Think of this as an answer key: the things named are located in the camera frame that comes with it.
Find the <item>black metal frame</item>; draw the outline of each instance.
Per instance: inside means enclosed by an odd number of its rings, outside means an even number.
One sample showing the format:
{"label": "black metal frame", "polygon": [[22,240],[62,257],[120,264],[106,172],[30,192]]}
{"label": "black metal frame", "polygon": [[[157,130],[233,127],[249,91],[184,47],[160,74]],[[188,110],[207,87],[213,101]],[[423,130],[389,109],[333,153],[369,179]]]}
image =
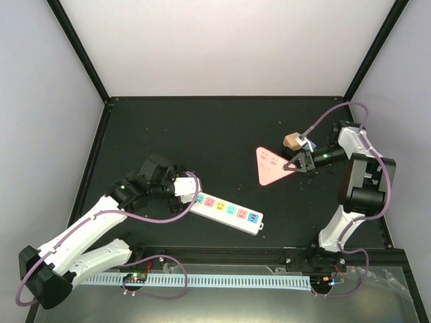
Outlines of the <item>black metal frame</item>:
{"label": "black metal frame", "polygon": [[[98,153],[103,141],[106,126],[109,121],[110,114],[112,112],[111,100],[118,100],[111,98],[107,91],[105,90],[101,79],[99,78],[96,69],[94,68],[87,52],[81,43],[76,31],[74,30],[71,21],[67,17],[60,0],[46,0],[50,5],[52,11],[56,15],[62,29],[66,33],[70,43],[73,46],[76,54],[78,55],[82,65],[86,69],[90,79],[92,80],[95,88],[97,89],[100,97],[105,103],[104,111],[98,130],[96,132],[96,137],[92,145],[90,156],[84,171],[84,175],[79,186],[75,204],[71,213],[69,220],[69,225],[76,221],[81,215],[84,202],[86,199],[86,193],[88,191],[88,186],[92,178],[92,172],[98,157]],[[370,49],[368,50],[360,68],[355,74],[353,81],[351,82],[348,90],[346,91],[343,99],[345,101],[351,100],[359,88],[362,80],[365,78],[372,62],[375,60],[378,52],[382,48],[385,40],[390,34],[392,28],[397,22],[399,16],[403,12],[408,0],[395,0],[387,18],[385,19],[382,27],[380,28],[374,42],[372,43]],[[348,109],[351,119],[353,120],[352,113]],[[393,249],[393,243],[389,230],[387,228],[386,221],[384,218],[381,219],[381,233],[382,239],[387,246],[387,249],[376,249],[369,250],[370,255],[370,265],[371,266],[400,266],[403,269],[405,279],[407,281],[413,303],[418,314],[420,322],[428,322],[428,317],[425,312],[424,305],[420,298],[418,287],[416,285],[415,279],[410,269],[407,257],[404,250]],[[155,252],[161,253],[165,252],[171,256],[178,258],[185,263],[205,263],[205,264],[265,264],[265,265],[280,265],[285,264],[286,249],[235,249],[227,250],[223,248],[169,248],[166,250],[160,250],[160,248],[154,248],[157,250],[152,250],[152,247],[147,247],[145,252]],[[361,254],[346,255],[346,264],[353,266],[364,266],[365,262]],[[38,305],[34,305],[30,308],[26,323],[31,323],[35,321],[36,313],[38,310]]]}

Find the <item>wooden block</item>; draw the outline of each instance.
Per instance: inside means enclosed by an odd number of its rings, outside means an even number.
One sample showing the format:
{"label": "wooden block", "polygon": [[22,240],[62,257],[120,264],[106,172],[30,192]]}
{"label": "wooden block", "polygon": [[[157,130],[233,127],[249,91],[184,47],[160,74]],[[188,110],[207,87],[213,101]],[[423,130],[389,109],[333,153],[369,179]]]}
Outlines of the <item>wooden block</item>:
{"label": "wooden block", "polygon": [[301,149],[301,145],[295,140],[299,136],[299,133],[291,133],[284,137],[283,145],[284,147],[290,148],[291,150]]}

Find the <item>red outlet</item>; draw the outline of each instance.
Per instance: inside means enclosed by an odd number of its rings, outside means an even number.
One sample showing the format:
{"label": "red outlet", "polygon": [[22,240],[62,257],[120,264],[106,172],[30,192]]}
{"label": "red outlet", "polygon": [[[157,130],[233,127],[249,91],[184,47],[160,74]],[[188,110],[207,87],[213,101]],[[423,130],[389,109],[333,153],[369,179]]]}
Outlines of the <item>red outlet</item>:
{"label": "red outlet", "polygon": [[204,203],[204,205],[206,206],[206,207],[213,207],[213,205],[214,205],[214,203],[216,202],[216,200],[215,199],[212,199],[212,198],[210,198],[210,197],[207,197],[207,199],[205,200],[205,203]]}
{"label": "red outlet", "polygon": [[247,218],[247,211],[243,209],[239,209],[238,213],[236,214],[236,217],[239,217],[240,219],[246,219]]}

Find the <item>blue outlet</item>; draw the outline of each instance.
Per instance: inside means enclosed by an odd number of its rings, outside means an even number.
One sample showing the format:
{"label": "blue outlet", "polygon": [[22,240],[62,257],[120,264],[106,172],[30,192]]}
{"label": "blue outlet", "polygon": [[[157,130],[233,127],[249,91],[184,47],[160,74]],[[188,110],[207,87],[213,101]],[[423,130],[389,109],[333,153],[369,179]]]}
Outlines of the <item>blue outlet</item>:
{"label": "blue outlet", "polygon": [[233,205],[228,205],[228,207],[226,208],[226,213],[229,215],[235,215],[236,210],[237,210],[237,208],[234,207]]}
{"label": "blue outlet", "polygon": [[197,196],[196,203],[203,204],[205,197],[201,194]]}
{"label": "blue outlet", "polygon": [[257,223],[258,218],[259,218],[259,216],[258,216],[257,214],[250,213],[250,214],[248,215],[248,219],[247,219],[247,221],[248,221],[248,222]]}

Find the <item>black tabletop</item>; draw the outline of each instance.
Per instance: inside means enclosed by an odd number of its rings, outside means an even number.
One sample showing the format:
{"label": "black tabletop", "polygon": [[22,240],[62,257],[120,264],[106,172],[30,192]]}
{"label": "black tabletop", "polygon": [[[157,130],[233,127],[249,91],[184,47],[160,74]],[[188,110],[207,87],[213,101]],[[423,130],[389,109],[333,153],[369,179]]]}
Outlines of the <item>black tabletop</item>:
{"label": "black tabletop", "polygon": [[[84,212],[119,178],[138,170],[152,153],[200,177],[204,192],[264,214],[257,236],[189,213],[167,225],[127,219],[96,244],[131,232],[147,246],[283,248],[305,246],[332,218],[343,164],[313,176],[293,174],[268,186],[257,175],[256,148],[281,153],[285,135],[305,131],[334,98],[119,98],[114,101],[89,185]],[[324,145],[329,127],[348,120],[333,112],[309,138]],[[139,214],[168,218],[162,202]],[[384,248],[379,222],[367,222],[347,247]]]}

